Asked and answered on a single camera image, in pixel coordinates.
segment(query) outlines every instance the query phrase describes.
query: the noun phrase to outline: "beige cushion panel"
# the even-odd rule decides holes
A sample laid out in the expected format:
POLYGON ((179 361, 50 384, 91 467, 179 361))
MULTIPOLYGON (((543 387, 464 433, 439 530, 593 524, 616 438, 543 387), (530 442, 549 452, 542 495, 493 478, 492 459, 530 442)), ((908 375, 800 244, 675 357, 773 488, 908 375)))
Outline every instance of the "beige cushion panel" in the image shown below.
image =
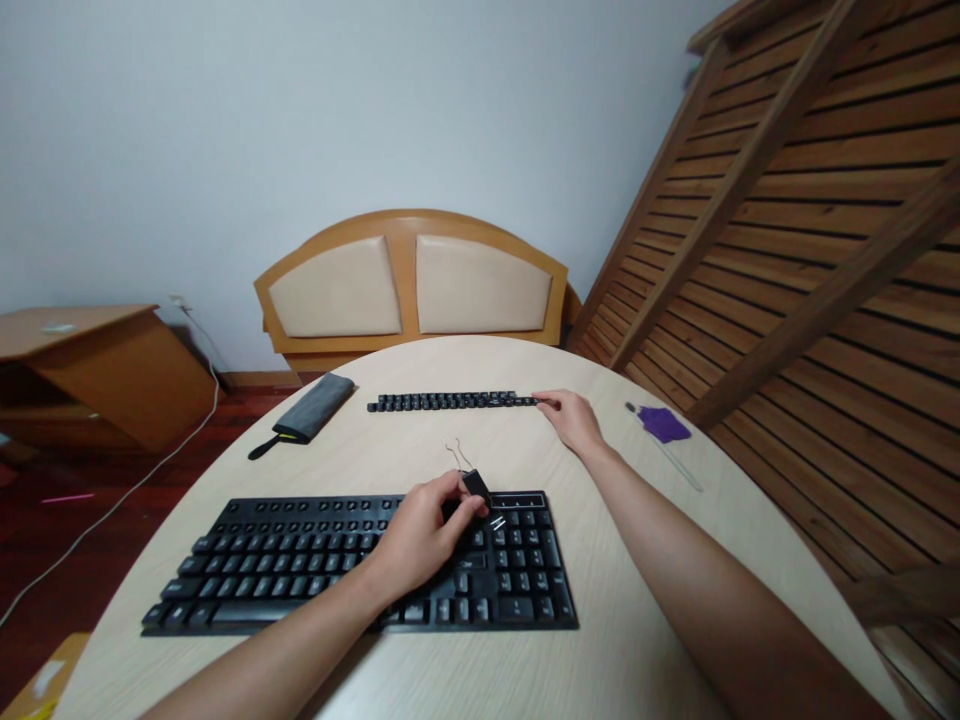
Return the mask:
POLYGON ((417 313, 422 333, 542 330, 553 280, 489 245, 417 236, 417 313))
POLYGON ((384 237, 315 255, 270 286, 287 337, 395 335, 400 303, 384 237))

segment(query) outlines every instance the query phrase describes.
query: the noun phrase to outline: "spacebar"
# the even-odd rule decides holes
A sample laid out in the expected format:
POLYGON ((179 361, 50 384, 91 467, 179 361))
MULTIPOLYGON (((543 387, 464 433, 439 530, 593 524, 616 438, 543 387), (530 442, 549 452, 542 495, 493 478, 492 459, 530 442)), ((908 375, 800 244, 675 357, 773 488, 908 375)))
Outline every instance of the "spacebar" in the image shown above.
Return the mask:
POLYGON ((215 628, 264 627, 283 620, 303 604, 303 600, 227 602, 217 608, 211 625, 215 628))

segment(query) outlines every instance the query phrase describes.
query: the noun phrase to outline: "wall outlet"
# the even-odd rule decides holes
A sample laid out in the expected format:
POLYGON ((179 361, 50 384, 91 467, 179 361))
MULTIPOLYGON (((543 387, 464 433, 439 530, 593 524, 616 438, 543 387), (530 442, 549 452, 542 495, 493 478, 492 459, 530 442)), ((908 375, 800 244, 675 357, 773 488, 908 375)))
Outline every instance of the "wall outlet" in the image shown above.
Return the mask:
POLYGON ((190 307, 190 303, 187 302, 187 299, 183 295, 170 295, 169 297, 170 302, 172 302, 181 310, 193 310, 193 308, 190 307))

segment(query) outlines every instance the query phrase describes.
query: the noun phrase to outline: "wooden table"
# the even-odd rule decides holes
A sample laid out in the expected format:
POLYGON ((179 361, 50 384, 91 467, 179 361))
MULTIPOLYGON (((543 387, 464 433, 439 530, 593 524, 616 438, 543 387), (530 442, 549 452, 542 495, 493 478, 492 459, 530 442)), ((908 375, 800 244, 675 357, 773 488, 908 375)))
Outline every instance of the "wooden table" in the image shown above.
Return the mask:
POLYGON ((158 451, 210 411, 213 380, 157 305, 0 315, 0 431, 28 445, 158 451), (48 334, 48 324, 73 325, 48 334))
POLYGON ((908 718, 839 593, 769 500, 706 436, 671 445, 698 493, 626 412, 661 405, 628 380, 537 343, 446 337, 365 356, 339 372, 360 389, 307 447, 249 450, 306 388, 267 414, 197 481, 131 569, 97 625, 57 718, 133 718, 242 638, 139 637, 140 619, 232 497, 403 493, 453 466, 461 441, 491 490, 550 497, 579 631, 367 638, 328 682, 324 718, 724 717, 634 568, 579 460, 535 408, 369 414, 380 393, 567 387, 644 477, 777 593, 897 718, 908 718))

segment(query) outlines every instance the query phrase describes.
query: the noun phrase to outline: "forearm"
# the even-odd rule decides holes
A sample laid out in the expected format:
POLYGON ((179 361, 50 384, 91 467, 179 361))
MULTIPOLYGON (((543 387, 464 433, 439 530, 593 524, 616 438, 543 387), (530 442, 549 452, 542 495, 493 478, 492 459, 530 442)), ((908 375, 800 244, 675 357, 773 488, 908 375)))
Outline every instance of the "forearm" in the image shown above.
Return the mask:
POLYGON ((282 622, 207 666, 144 720, 295 717, 393 600, 371 570, 376 568, 361 563, 282 622))
POLYGON ((776 595, 616 451, 580 455, 667 620, 738 717, 885 717, 776 595))

